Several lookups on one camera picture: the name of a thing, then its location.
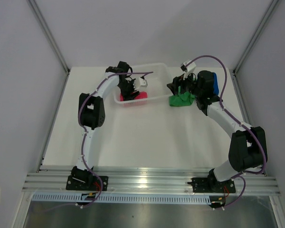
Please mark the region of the green towel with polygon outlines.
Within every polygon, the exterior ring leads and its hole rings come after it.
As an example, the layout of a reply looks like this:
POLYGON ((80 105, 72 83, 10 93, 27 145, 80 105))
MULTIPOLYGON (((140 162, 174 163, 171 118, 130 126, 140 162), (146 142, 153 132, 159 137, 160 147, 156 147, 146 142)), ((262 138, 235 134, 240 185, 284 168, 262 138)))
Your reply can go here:
POLYGON ((195 95, 186 91, 183 94, 172 95, 169 97, 169 106, 171 107, 185 107, 191 106, 195 100, 195 95))

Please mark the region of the white plastic basket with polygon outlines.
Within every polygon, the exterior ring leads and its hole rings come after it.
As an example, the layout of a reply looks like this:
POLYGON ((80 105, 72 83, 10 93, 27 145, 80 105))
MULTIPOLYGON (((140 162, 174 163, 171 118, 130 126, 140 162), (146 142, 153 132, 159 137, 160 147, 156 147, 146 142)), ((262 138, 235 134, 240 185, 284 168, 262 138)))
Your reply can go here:
POLYGON ((152 72, 145 76, 146 87, 138 89, 140 92, 138 98, 124 101, 121 97, 120 89, 116 87, 112 92, 114 101, 123 107, 138 105, 147 105, 154 103, 165 103, 169 101, 172 95, 167 84, 172 82, 172 76, 168 67, 164 63, 153 63, 133 66, 134 72, 152 72))

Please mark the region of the pink towel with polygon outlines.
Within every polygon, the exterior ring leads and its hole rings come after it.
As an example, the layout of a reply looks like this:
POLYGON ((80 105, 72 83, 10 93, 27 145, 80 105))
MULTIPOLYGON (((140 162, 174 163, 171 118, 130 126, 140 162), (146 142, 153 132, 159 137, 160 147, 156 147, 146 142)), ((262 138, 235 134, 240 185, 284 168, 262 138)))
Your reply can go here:
POLYGON ((148 94, 145 91, 132 93, 126 97, 124 97, 122 94, 120 94, 120 101, 122 101, 122 102, 123 101, 145 99, 145 98, 148 98, 148 94))

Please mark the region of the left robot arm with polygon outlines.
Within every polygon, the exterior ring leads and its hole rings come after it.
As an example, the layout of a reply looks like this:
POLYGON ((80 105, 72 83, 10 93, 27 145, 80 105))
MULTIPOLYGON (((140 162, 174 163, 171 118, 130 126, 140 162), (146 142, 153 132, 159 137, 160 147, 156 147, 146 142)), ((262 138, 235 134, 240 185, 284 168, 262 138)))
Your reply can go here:
POLYGON ((105 122, 104 100, 108 94, 115 88, 120 89, 120 94, 125 101, 131 101, 140 94, 138 86, 135 85, 136 79, 133 75, 140 75, 139 72, 133 72, 132 67, 123 61, 117 66, 110 66, 105 70, 104 79, 92 93, 81 93, 78 104, 78 123, 83 128, 83 140, 79 163, 73 167, 68 181, 68 185, 75 183, 75 189, 88 190, 92 187, 103 186, 106 181, 104 177, 99 177, 93 171, 93 162, 91 161, 91 146, 95 138, 96 130, 105 122))

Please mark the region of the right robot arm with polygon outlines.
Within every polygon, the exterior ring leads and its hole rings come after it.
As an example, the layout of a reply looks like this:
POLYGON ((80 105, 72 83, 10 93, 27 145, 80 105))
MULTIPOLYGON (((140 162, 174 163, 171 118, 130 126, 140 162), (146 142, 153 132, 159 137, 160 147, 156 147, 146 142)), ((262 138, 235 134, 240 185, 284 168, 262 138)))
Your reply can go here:
POLYGON ((219 191, 227 181, 251 172, 252 168, 265 166, 267 162, 266 136, 261 127, 240 122, 223 104, 217 76, 214 72, 200 71, 181 75, 167 84, 174 96, 186 92, 195 97, 199 110, 214 120, 231 138, 228 158, 220 166, 209 171, 207 185, 210 191, 219 191))

